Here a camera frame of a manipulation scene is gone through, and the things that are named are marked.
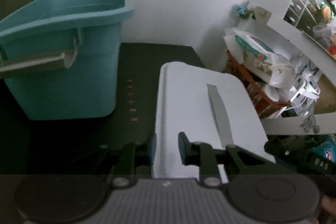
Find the teal plastic bucket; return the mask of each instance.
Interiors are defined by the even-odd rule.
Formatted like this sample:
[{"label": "teal plastic bucket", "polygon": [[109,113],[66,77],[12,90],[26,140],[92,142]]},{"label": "teal plastic bucket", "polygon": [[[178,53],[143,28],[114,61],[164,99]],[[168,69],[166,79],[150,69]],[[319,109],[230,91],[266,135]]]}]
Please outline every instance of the teal plastic bucket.
[{"label": "teal plastic bucket", "polygon": [[125,0],[35,0],[0,22],[0,78],[32,120],[115,108]]}]

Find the person's hand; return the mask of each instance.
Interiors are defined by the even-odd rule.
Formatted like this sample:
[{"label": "person's hand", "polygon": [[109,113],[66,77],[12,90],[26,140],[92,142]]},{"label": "person's hand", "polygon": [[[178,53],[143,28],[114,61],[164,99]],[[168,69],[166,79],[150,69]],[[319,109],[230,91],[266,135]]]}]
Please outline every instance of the person's hand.
[{"label": "person's hand", "polygon": [[[324,196],[321,201],[321,208],[336,217],[336,198]],[[313,224],[319,224],[316,218],[311,220]]]}]

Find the clutter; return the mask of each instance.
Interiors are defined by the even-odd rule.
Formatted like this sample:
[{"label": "clutter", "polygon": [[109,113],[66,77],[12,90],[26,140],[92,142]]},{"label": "clutter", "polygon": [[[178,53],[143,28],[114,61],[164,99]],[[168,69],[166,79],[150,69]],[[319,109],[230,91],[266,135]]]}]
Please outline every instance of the clutter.
[{"label": "clutter", "polygon": [[312,29],[317,37],[317,42],[323,46],[331,55],[335,55],[336,47],[336,20],[322,26],[314,26]]},{"label": "clutter", "polygon": [[305,13],[306,20],[308,20],[309,16],[312,16],[313,20],[315,20],[314,23],[311,23],[310,28],[313,28],[316,25],[326,25],[334,19],[331,5],[326,2],[326,0],[309,0],[307,3],[307,9],[310,11],[311,15]]},{"label": "clutter", "polygon": [[229,73],[237,77],[244,85],[254,107],[260,119],[267,118],[273,113],[283,107],[288,107],[290,102],[277,100],[273,101],[270,97],[278,99],[278,97],[272,94],[270,90],[269,96],[265,93],[263,85],[259,84],[260,79],[253,73],[248,71],[245,66],[241,65],[230,53],[227,51],[228,60],[223,73]]},{"label": "clutter", "polygon": [[291,107],[284,107],[277,112],[274,118],[283,115],[284,111],[291,110],[293,116],[306,116],[320,97],[320,88],[313,79],[312,73],[305,66],[296,78],[290,90],[279,90],[281,97],[291,102]]},{"label": "clutter", "polygon": [[230,44],[234,41],[240,46],[239,50],[244,56],[243,64],[248,70],[276,88],[290,89],[293,86],[296,74],[287,58],[275,53],[251,33],[236,29],[233,33],[235,35],[231,33],[224,40],[228,49],[232,48]]}]

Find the brown basket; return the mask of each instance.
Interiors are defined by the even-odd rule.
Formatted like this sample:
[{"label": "brown basket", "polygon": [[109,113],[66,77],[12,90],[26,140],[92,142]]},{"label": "brown basket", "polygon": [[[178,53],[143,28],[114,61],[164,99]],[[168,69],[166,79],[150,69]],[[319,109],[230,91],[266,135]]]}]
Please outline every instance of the brown basket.
[{"label": "brown basket", "polygon": [[234,75],[243,83],[260,119],[267,118],[282,107],[290,105],[290,102],[274,102],[268,98],[255,81],[258,77],[240,65],[229,51],[226,53],[228,60],[223,73]]}]

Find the dark green mat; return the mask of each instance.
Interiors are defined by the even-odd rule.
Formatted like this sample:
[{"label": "dark green mat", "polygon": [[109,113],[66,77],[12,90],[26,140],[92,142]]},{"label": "dark green mat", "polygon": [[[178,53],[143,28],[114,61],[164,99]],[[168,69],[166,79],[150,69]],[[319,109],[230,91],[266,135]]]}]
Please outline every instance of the dark green mat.
[{"label": "dark green mat", "polygon": [[172,61],[204,67],[191,47],[123,43],[116,109],[95,119],[30,121],[0,81],[0,173],[52,173],[78,148],[143,143],[154,131],[160,68]]}]

